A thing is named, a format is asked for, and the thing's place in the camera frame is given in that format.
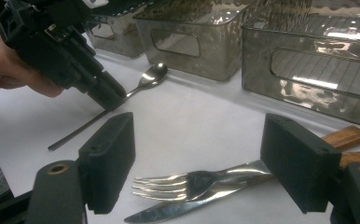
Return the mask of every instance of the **wooden knife handle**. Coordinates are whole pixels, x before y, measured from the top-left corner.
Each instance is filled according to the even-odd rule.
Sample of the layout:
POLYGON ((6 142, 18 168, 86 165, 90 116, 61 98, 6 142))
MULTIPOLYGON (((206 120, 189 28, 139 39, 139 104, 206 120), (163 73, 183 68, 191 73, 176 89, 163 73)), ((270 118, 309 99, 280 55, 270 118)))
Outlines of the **wooden knife handle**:
POLYGON ((322 139, 339 150, 346 150, 360 145, 360 129, 353 125, 348 126, 330 133, 322 137, 322 139))
MULTIPOLYGON (((360 145, 360 129, 355 126, 349 126, 334 133, 322 137, 328 144, 339 149, 346 150, 360 145)), ((350 162, 360 161, 359 152, 342 152, 340 167, 345 168, 350 162)))

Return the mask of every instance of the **white table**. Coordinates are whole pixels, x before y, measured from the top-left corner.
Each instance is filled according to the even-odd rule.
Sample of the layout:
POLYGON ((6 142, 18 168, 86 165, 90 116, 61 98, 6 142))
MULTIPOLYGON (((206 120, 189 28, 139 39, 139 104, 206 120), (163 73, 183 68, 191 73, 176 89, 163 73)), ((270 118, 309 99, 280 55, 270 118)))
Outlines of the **white table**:
MULTIPOLYGON (((136 87, 150 66, 145 55, 135 60, 97 58, 126 91, 136 87)), ((46 164, 75 160, 106 120, 124 112, 134 115, 136 160, 114 210, 105 216, 88 212, 91 224, 123 223, 125 217, 158 203, 131 195, 136 176, 214 171, 258 160, 267 112, 294 119, 319 136, 349 125, 244 91, 241 71, 224 83, 174 70, 168 75, 160 86, 135 94, 53 152, 47 147, 103 110, 76 89, 54 99, 28 88, 0 90, 0 166, 14 195, 31 190, 36 172, 46 164)), ((168 223, 324 224, 329 223, 331 208, 303 215, 284 188, 271 180, 168 223)))

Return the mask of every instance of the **hand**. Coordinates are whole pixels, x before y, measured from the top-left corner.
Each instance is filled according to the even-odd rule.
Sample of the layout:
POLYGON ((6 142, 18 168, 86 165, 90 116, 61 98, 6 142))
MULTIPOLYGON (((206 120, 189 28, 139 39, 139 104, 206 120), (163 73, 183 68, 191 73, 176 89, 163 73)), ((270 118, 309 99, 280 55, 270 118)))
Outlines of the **hand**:
POLYGON ((25 63, 14 49, 9 48, 0 36, 0 88, 14 89, 29 86, 48 97, 61 94, 63 88, 25 63))

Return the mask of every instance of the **fork tines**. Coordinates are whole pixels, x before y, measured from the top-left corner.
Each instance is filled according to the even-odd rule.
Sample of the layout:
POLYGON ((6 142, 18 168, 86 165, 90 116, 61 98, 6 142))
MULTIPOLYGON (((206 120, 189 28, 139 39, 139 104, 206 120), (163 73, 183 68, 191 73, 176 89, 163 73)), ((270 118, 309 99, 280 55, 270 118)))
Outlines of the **fork tines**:
POLYGON ((142 192, 133 195, 160 201, 183 201, 186 198, 187 180, 185 175, 163 177, 135 178, 132 186, 142 192))

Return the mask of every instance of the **clear plastic container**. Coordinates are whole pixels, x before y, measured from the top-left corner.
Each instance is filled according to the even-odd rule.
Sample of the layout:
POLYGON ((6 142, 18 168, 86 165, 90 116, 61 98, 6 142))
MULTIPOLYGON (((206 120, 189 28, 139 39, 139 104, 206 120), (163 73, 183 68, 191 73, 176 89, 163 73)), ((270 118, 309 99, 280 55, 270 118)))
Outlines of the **clear plastic container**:
POLYGON ((275 1, 243 26, 242 87, 360 124, 360 1, 275 1))
POLYGON ((109 1, 104 7, 95 8, 84 23, 93 47, 129 58, 143 54, 145 49, 132 17, 154 3, 141 0, 125 3, 109 1))
POLYGON ((134 16, 151 63, 227 80, 242 66, 242 24, 270 0, 167 0, 134 16))

